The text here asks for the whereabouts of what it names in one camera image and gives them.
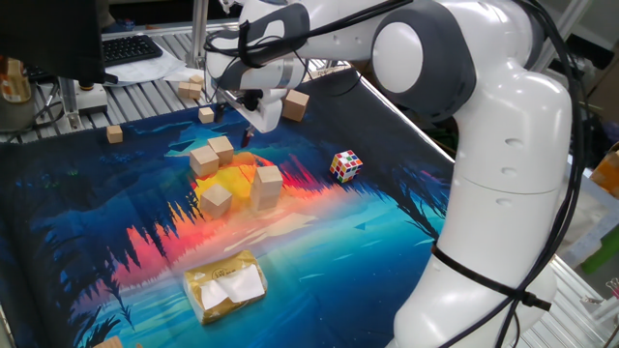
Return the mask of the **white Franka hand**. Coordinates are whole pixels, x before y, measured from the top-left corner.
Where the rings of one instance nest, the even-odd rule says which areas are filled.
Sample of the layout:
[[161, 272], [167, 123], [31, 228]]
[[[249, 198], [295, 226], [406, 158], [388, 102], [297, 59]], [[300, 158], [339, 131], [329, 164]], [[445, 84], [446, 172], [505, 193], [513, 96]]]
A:
[[[282, 113], [283, 98], [283, 89], [225, 91], [226, 101], [251, 124], [244, 131], [242, 148], [249, 145], [255, 130], [267, 133], [277, 127]], [[220, 123], [223, 115], [224, 104], [218, 103], [215, 109], [215, 122]]]

